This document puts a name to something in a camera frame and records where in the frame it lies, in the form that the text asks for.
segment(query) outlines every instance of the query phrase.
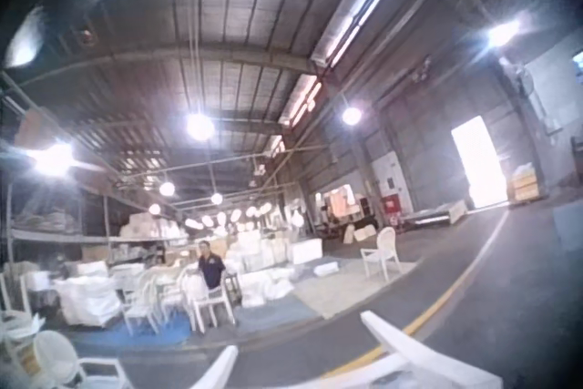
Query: shelf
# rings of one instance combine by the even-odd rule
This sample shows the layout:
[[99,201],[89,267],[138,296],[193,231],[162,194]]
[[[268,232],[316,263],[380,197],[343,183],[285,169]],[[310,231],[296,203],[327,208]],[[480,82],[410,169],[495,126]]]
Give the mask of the shelf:
[[12,237],[21,241],[44,241],[44,242],[54,242],[54,243],[97,243],[107,245],[109,242],[112,243],[140,243],[147,241],[179,241],[187,239],[188,237],[149,237],[144,239],[127,239],[123,237],[107,237],[102,236],[81,236],[74,234],[56,234],[51,232],[38,232],[38,231],[24,231],[24,230],[14,230],[12,229]]

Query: plastic-wrapped furniture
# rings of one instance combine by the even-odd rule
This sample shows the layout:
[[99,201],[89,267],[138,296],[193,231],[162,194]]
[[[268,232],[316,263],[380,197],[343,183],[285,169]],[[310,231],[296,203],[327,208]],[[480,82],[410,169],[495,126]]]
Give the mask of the plastic-wrapped furniture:
[[[52,380],[54,385],[70,384],[79,376],[81,382],[75,386],[79,389],[133,389],[118,359],[79,359],[75,348],[63,334],[51,331],[37,334],[34,352],[42,374]],[[113,368],[115,374],[88,375],[83,368],[87,364]]]
[[379,232],[376,238],[376,250],[361,250],[363,256],[364,271],[366,276],[370,276],[368,263],[379,263],[383,271],[384,279],[389,281],[389,274],[386,270],[386,262],[393,259],[397,263],[399,271],[401,271],[401,263],[397,255],[397,248],[395,244],[395,232],[391,227],[387,227]]
[[156,286],[154,280],[145,282],[140,289],[128,296],[128,302],[123,305],[124,320],[131,335],[134,334],[131,327],[131,320],[147,320],[154,333],[158,334],[156,325]]
[[229,296],[227,295],[227,289],[224,283],[215,289],[209,290],[200,275],[190,275],[188,279],[185,280],[184,290],[187,299],[187,311],[189,312],[190,324],[192,327],[195,327],[194,319],[196,318],[196,324],[199,326],[201,333],[205,333],[205,326],[201,312],[205,307],[209,309],[210,319],[215,327],[218,326],[217,316],[214,310],[214,306],[217,304],[224,304],[230,321],[233,324],[236,323],[235,315],[230,306]]

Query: yellow floor line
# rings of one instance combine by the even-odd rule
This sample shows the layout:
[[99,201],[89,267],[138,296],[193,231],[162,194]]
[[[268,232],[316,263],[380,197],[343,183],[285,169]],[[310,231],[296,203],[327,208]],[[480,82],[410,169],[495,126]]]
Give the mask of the yellow floor line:
[[[500,232],[500,230],[502,230],[502,227],[504,226],[507,217],[508,211],[505,211],[504,215],[502,216],[502,218],[500,218],[496,227],[494,228],[494,231],[492,231],[492,234],[490,234],[490,237],[484,244],[484,247],[477,254],[474,261],[472,261],[472,264],[465,268],[465,271],[459,276],[457,280],[455,280],[454,284],[452,284],[449,287],[449,289],[447,289],[444,292],[444,294],[441,295],[439,299],[433,303],[431,307],[429,307],[413,322],[411,322],[409,325],[403,328],[404,333],[408,334],[409,336],[415,335],[421,329],[421,327],[423,327],[427,323],[427,321],[429,321],[433,316],[435,316],[437,312],[439,312],[444,307],[444,305],[449,301],[452,295],[457,291],[457,289],[459,289],[464,284],[467,277],[469,277],[474,272],[480,261],[486,256],[489,248],[496,240],[498,233]],[[322,375],[321,378],[333,377],[335,375],[348,373],[355,369],[362,368],[363,366],[366,366],[367,364],[370,364],[377,360],[379,357],[381,357],[381,355],[383,355],[383,353],[384,350],[379,345],[373,348],[368,353],[361,355],[360,357],[350,361],[349,363],[345,363],[342,366],[332,369],[330,372]]]

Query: roof beam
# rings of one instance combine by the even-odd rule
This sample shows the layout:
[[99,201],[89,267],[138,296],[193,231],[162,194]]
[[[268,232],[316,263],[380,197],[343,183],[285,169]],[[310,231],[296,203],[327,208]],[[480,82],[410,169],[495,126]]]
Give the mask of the roof beam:
[[[267,136],[280,136],[283,134],[284,126],[277,122],[269,122],[263,120],[237,120],[224,118],[211,118],[218,129],[235,132],[251,132],[257,134],[265,134]],[[182,118],[169,118],[167,121],[170,124],[183,123],[186,120]],[[98,122],[84,122],[77,125],[69,125],[66,128],[74,132],[93,131],[95,129],[103,128],[139,128],[149,127],[157,123],[157,121],[150,121],[145,119],[127,119],[116,121],[98,121]]]
[[[261,67],[272,67],[291,70],[296,73],[315,75],[313,62],[306,57],[291,55],[280,50],[266,51],[252,46],[203,45],[199,49],[200,58],[209,61],[226,61],[238,64],[250,64]],[[64,73],[77,71],[84,68],[113,65],[115,63],[135,63],[163,59],[189,59],[188,42],[183,42],[177,48],[176,45],[164,45],[158,47],[140,48],[120,51],[114,54],[77,58],[58,67],[32,77],[20,83],[20,86],[28,86],[35,82],[56,77]]]

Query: chair backrest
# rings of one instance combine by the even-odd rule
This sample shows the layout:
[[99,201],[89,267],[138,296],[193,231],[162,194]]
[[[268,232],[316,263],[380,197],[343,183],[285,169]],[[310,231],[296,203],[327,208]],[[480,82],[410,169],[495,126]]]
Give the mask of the chair backrest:
[[36,361],[58,384],[71,382],[78,373],[78,356],[73,344],[61,333],[44,331],[34,340]]
[[379,250],[384,252],[397,252],[395,244],[396,234],[394,229],[391,227],[386,227],[379,232],[376,238],[376,246]]

